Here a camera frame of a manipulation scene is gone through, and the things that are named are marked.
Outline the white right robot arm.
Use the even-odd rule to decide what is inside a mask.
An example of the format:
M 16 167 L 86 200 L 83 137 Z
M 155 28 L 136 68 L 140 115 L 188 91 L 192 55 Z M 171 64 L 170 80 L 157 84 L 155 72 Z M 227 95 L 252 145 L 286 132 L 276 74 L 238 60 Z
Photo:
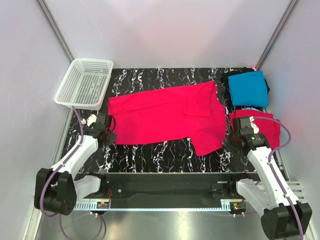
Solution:
M 227 192 L 246 200 L 260 216 L 262 230 L 270 240 L 298 236 L 304 238 L 307 232 L 312 208 L 301 202 L 283 177 L 274 153 L 280 146 L 271 149 L 267 137 L 259 132 L 254 123 L 255 116 L 235 117 L 233 132 L 222 145 L 230 152 L 243 153 L 254 166 L 263 184 L 261 190 L 257 183 L 247 175 L 230 177 L 226 184 Z

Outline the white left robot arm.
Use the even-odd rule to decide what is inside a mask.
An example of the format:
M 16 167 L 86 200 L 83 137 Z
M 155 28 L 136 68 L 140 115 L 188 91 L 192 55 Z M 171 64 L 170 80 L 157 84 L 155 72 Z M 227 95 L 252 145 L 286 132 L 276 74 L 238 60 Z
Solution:
M 81 179 L 76 176 L 95 152 L 115 142 L 116 119 L 100 113 L 95 122 L 80 126 L 80 136 L 64 157 L 50 168 L 41 168 L 36 174 L 34 207 L 48 217 L 69 215 L 80 201 L 90 195 L 103 197 L 108 190 L 103 173 L 89 173 Z

